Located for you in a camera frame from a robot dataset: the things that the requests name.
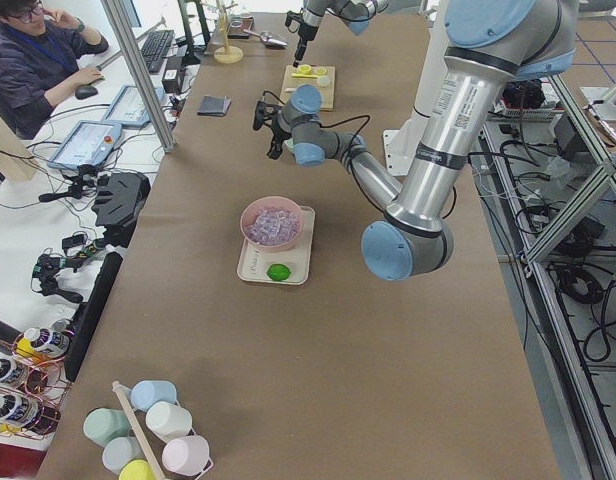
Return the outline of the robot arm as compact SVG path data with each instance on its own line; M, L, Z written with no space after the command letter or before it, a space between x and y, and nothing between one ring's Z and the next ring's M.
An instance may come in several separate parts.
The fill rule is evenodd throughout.
M511 82L566 71L575 53L579 5L575 1L451 1L436 22L449 39L447 68L404 181L396 180L353 133L325 129L322 98L310 85L288 102L259 102L255 128L272 132L268 150L278 158L290 141L296 162L339 161L382 211L361 249L377 277L398 281L441 268L453 238L442 210L488 111Z
M339 18L355 35L359 35L368 27L369 21L388 6L389 1L384 0L309 0L303 2L299 12L288 11L285 20L288 30L293 22L298 24L299 40L293 66L297 67L302 62L308 43L316 38L327 11Z

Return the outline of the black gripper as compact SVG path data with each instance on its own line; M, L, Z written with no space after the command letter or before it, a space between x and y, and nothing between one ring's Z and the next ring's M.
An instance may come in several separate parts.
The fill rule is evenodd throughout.
M287 126L282 123L282 118L279 115L271 121L271 130L273 132L272 146L267 152L267 157L277 159L284 152L284 142L291 138L291 133L287 130Z
M306 43L315 39L317 34L317 27L307 23L304 20L301 20L298 34L301 42L299 42L297 45L294 55L294 63L299 63L299 61L303 59L307 47Z

